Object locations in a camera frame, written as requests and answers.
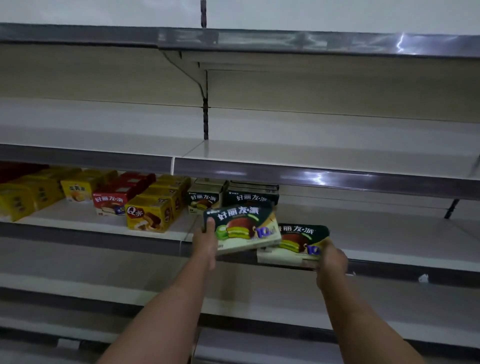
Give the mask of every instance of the hand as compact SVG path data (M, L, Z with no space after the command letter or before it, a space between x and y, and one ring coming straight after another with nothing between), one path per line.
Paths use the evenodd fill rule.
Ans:
M332 275L344 275L347 272L348 258L342 250L335 248L330 238L322 241L320 250L321 253L317 269L317 286L322 289L326 279Z
M215 220L208 218L205 232L198 228L193 234L192 239L193 254L192 257L208 259L209 270L215 269L216 251L218 249L218 239L215 236Z

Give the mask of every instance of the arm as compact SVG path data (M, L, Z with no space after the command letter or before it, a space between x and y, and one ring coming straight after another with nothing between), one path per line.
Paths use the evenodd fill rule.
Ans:
M206 232L193 235L192 257L173 284L143 308L97 364L187 363L217 247L209 219Z
M328 239L322 248L317 285L346 364L423 364L424 360L349 286L348 260Z

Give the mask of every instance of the brand logo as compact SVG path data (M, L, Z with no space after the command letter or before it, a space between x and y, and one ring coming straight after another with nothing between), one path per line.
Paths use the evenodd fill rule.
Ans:
M128 206L127 214L131 218L141 218L144 215L144 209L136 208L135 206Z

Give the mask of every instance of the yellow box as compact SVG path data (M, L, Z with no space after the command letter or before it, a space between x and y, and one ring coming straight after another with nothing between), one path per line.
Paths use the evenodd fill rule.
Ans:
M85 176L102 177L104 184L110 183L110 181L119 176L116 170L84 170L83 174Z
M88 176L79 173L61 181L63 192L69 202L92 202L92 192L104 185L102 176Z
M152 186L164 187L169 190L179 190L181 194L182 207L187 205L188 189L192 184L190 177L172 176L163 174L157 178Z
M181 202L181 193L179 190L169 190L165 187L150 186L141 193L141 196L153 196L163 198L169 198L172 205L173 219L176 220L180 216L183 205Z
M41 180L54 180L57 182L59 190L59 200L65 198L65 193L63 193L63 188L60 181L66 178L73 177L74 175L80 173L81 168L70 168L70 167L53 167L47 168L46 170L40 170L36 173L29 174L31 178L37 178Z
M35 210L41 210L59 200L57 183L54 180L41 180L23 176L5 183L12 189L24 189L30 193Z
M0 184L0 221L14 222L35 212L30 192Z
M136 196L125 205L131 230L165 232L173 221L169 198Z

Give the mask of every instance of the person's left arm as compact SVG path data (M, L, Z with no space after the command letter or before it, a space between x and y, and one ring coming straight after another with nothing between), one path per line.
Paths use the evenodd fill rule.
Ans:
M217 247L209 219L205 233L195 232L192 257L174 283L143 308L97 364L187 363Z

